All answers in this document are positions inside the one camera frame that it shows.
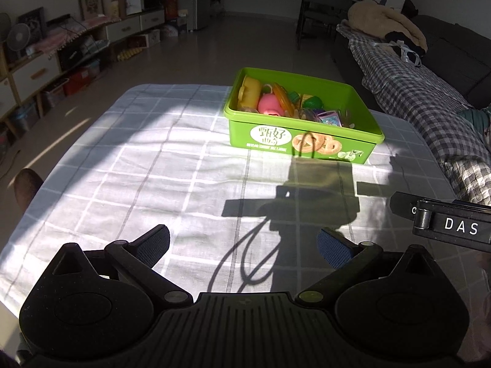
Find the pink card box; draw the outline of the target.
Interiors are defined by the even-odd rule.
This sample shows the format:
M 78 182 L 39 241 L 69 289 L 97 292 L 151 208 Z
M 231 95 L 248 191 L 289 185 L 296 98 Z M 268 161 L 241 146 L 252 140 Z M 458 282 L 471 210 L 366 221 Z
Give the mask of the pink card box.
M 319 122 L 323 124 L 342 127 L 342 122 L 339 118 L 339 114 L 335 110 L 320 111 L 316 113 L 316 118 Z

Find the orange toy pumpkin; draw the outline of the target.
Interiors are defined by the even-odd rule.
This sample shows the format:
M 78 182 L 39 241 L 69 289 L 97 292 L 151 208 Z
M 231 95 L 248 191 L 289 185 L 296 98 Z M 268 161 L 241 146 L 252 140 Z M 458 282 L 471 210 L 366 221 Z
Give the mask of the orange toy pumpkin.
M 272 91 L 278 100 L 280 107 L 284 111 L 284 115 L 290 118 L 297 118 L 298 111 L 296 110 L 294 104 L 291 102 L 290 97 L 286 93 L 284 87 L 278 83 L 274 83 L 272 86 Z

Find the yellow toy pot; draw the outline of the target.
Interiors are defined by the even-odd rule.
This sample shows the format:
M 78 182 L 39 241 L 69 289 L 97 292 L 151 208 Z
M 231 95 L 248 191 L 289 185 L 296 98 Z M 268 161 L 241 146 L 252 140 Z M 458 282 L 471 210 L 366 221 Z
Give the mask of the yellow toy pot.
M 262 84 L 256 78 L 245 76 L 237 94 L 238 110 L 256 110 L 261 97 Z

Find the green patterned pillow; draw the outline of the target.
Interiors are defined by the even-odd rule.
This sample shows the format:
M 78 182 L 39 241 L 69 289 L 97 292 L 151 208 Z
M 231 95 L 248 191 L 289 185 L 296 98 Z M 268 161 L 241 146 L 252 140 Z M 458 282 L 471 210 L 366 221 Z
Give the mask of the green patterned pillow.
M 490 108 L 461 110 L 458 116 L 472 124 L 481 136 L 490 135 Z

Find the white checked tablecloth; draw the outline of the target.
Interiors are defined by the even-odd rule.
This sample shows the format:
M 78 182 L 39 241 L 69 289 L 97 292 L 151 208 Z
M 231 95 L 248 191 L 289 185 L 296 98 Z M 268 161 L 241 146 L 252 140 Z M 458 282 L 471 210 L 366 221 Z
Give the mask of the white checked tablecloth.
M 171 246 L 158 273 L 189 293 L 299 291 L 330 270 L 316 236 L 332 228 L 388 251 L 417 243 L 464 300 L 460 353 L 490 350 L 489 283 L 475 251 L 430 241 L 393 215 L 396 191 L 454 196 L 407 121 L 376 114 L 385 134 L 364 164 L 235 148 L 224 86 L 144 85 L 122 95 L 46 178 L 1 254 L 1 300 L 18 313 L 65 243 L 95 250 L 158 224 Z

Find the grey plaid blanket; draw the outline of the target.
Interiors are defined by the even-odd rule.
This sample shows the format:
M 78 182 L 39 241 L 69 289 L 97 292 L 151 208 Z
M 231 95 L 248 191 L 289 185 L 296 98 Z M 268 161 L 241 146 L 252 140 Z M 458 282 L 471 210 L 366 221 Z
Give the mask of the grey plaid blanket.
M 367 90 L 386 114 L 411 123 L 429 146 L 456 196 L 490 204 L 490 139 L 461 112 L 470 105 L 455 88 L 424 66 L 402 62 L 371 36 L 337 26 L 341 49 Z

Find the green plastic storage box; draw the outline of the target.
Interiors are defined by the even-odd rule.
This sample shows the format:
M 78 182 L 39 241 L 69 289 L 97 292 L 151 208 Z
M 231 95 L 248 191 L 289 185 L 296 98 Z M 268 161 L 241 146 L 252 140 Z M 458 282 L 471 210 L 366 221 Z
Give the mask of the green plastic storage box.
M 237 94 L 245 76 L 262 84 L 278 83 L 287 94 L 319 96 L 324 111 L 349 110 L 354 129 L 287 116 L 267 116 L 258 110 L 238 110 Z M 385 135 L 352 86 L 312 76 L 245 67 L 235 76 L 226 99 L 224 115 L 229 121 L 230 144 L 315 159 L 333 159 L 364 164 Z

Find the green toy vegetable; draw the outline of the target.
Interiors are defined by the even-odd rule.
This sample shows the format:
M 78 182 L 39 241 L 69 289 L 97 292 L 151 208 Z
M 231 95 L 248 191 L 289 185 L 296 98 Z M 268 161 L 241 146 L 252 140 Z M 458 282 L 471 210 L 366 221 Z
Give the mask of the green toy vegetable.
M 324 104 L 322 99 L 319 98 L 319 96 L 303 94 L 300 99 L 300 108 L 311 109 L 311 110 L 322 110 L 324 108 Z

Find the dark grey sofa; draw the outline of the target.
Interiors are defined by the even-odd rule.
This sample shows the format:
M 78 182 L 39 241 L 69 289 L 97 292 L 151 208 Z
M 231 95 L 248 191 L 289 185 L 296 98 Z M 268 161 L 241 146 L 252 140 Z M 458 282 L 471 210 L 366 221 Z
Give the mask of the dark grey sofa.
M 490 106 L 490 39 L 458 23 L 419 15 L 414 24 L 426 37 L 422 62 L 473 107 Z

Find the pink round toy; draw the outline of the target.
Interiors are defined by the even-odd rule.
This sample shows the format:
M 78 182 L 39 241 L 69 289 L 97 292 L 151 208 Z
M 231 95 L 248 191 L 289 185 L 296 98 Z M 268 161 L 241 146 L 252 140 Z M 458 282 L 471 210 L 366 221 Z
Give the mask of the pink round toy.
M 284 110 L 273 92 L 272 85 L 264 84 L 257 105 L 260 114 L 267 116 L 284 116 Z

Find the beige blanket pile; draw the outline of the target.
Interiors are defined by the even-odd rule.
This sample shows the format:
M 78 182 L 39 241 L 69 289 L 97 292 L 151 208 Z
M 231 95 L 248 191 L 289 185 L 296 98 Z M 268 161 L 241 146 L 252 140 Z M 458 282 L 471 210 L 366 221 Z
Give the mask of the beige blanket pile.
M 356 2 L 348 10 L 348 23 L 352 29 L 380 39 L 391 32 L 403 33 L 416 46 L 428 50 L 421 30 L 393 8 L 370 1 Z

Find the white drawer cabinet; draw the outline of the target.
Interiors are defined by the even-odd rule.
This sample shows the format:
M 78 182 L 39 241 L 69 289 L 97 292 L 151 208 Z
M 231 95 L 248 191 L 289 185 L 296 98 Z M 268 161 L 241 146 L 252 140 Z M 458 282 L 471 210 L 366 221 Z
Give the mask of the white drawer cabinet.
M 114 22 L 105 26 L 105 38 L 111 43 L 119 42 L 129 36 L 159 27 L 164 22 L 164 10 L 132 15 L 120 22 Z

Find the small white fan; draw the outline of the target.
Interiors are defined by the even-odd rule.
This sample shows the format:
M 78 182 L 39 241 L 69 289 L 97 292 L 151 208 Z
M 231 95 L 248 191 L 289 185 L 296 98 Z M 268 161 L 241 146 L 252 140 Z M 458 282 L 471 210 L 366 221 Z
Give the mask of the small white fan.
M 14 52 L 26 48 L 31 37 L 30 28 L 26 23 L 17 23 L 7 35 L 7 47 Z

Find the dark office chair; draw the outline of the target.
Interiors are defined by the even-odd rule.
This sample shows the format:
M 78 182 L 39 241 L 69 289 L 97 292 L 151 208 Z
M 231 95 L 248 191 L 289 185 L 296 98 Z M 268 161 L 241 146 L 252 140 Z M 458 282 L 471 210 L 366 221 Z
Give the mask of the dark office chair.
M 329 24 L 345 19 L 352 0 L 301 0 L 299 17 L 296 23 L 296 48 L 300 50 L 308 20 Z

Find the framed picture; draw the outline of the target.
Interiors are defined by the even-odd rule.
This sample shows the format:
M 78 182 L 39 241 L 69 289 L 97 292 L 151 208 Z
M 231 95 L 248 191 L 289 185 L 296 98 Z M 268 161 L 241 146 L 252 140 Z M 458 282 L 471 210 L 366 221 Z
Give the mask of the framed picture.
M 83 20 L 102 16 L 105 13 L 103 0 L 78 0 Z

